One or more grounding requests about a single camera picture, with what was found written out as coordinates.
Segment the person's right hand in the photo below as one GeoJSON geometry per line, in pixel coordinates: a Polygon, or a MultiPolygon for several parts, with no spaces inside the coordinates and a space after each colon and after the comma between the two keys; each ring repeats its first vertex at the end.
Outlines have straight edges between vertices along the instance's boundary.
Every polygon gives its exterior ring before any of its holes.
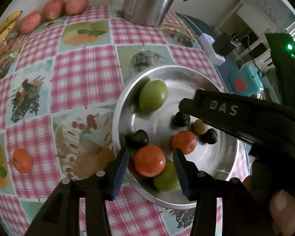
{"type": "Polygon", "coordinates": [[[295,197],[284,190],[280,177],[251,175],[243,184],[258,197],[254,225],[248,235],[295,235],[295,197]]]}

